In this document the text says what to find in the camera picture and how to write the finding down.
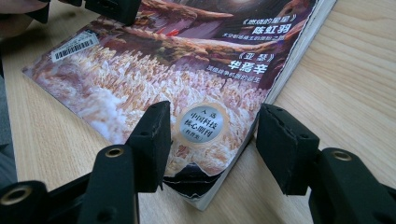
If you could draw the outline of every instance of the torn cover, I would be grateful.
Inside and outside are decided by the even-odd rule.
[[[171,102],[164,182],[205,209],[316,2],[143,0],[134,25],[100,17],[23,72],[113,144]]]

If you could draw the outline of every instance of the hand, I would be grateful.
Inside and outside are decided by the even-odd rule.
[[[0,14],[23,14],[46,5],[47,3],[38,0],[0,0]]]
[[[39,10],[47,3],[38,0],[0,0],[0,14],[11,14],[0,20],[0,37],[12,37],[21,34],[32,22],[23,13]]]

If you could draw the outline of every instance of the wood grain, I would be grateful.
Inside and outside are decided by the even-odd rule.
[[[276,105],[321,139],[357,154],[396,188],[396,1],[339,0]],[[57,188],[92,169],[108,142],[21,69],[97,15],[51,3],[49,24],[1,40],[19,180]],[[242,154],[204,212],[165,187],[140,194],[142,223],[310,223],[307,196],[283,196],[255,149]]]

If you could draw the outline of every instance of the brass insert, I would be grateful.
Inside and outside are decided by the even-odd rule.
[[[122,154],[123,154],[123,148],[120,147],[111,148],[106,152],[106,156],[109,158],[115,158]]]
[[[352,157],[349,156],[349,154],[342,152],[342,151],[334,151],[332,152],[332,155],[340,161],[352,161]]]
[[[16,188],[10,190],[7,194],[5,194],[1,200],[0,204],[2,205],[12,205],[14,203],[19,203],[26,199],[32,193],[32,188],[30,186],[21,185]]]

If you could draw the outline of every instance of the clamp jaw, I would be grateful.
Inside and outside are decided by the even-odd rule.
[[[47,192],[39,181],[0,190],[0,223],[138,223],[138,192],[162,187],[170,103],[151,105],[125,145],[102,149],[92,172]]]
[[[305,195],[314,223],[396,223],[396,190],[374,178],[358,156],[318,150],[319,139],[288,111],[262,105],[257,149],[286,195]]]

